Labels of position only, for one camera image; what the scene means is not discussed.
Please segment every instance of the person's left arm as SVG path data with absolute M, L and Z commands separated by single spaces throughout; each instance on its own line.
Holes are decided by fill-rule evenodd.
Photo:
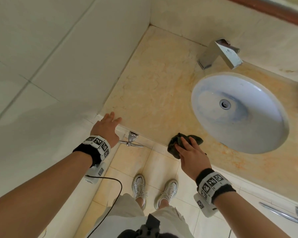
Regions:
M 121 118 L 114 113 L 98 121 L 91 135 L 102 136 L 111 147 L 119 137 Z M 92 165 L 90 155 L 76 151 L 0 198 L 0 238 L 37 238 L 51 222 Z

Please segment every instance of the shoelace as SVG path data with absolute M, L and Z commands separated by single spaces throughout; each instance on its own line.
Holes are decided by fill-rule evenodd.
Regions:
M 161 194 L 162 194 L 163 196 L 168 197 L 168 198 L 170 199 L 171 196 L 173 195 L 173 193 L 174 193 L 175 190 L 176 190 L 176 187 L 175 187 L 175 186 L 176 186 L 175 184 L 170 185 L 170 186 L 167 188 L 167 190 L 164 191 L 164 192 L 162 192 Z
M 147 193 L 148 192 L 142 188 L 142 183 L 139 182 L 136 186 L 136 196 L 145 198 L 148 197 Z

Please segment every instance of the person's right arm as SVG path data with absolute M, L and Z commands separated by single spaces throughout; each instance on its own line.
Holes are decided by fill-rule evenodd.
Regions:
M 183 149 L 176 145 L 180 153 L 182 170 L 194 181 L 206 168 L 212 168 L 209 158 L 190 137 L 190 145 L 181 138 Z M 217 196 L 214 205 L 222 213 L 237 238 L 290 238 L 266 216 L 248 203 L 237 192 L 226 192 Z

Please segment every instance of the cleaning rag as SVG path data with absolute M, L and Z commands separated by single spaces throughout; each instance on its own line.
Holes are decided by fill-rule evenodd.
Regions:
M 168 152 L 170 154 L 172 154 L 176 159 L 180 159 L 180 155 L 179 155 L 179 152 L 176 150 L 175 148 L 175 144 L 178 144 L 181 148 L 184 148 L 186 149 L 184 146 L 183 146 L 183 143 L 181 141 L 181 137 L 185 138 L 185 140 L 191 144 L 191 141 L 189 139 L 189 137 L 192 137 L 195 139 L 195 141 L 197 142 L 198 145 L 202 144 L 203 143 L 203 139 L 201 139 L 200 137 L 198 136 L 195 136 L 195 135 L 189 135 L 189 136 L 186 136 L 184 134 L 181 134 L 181 133 L 178 133 L 176 136 L 174 136 L 169 144 L 168 144 Z

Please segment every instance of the sink drain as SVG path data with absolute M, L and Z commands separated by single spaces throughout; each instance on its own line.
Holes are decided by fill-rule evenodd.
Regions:
M 220 107 L 223 108 L 223 109 L 229 109 L 231 107 L 231 104 L 226 99 L 222 99 L 220 101 Z

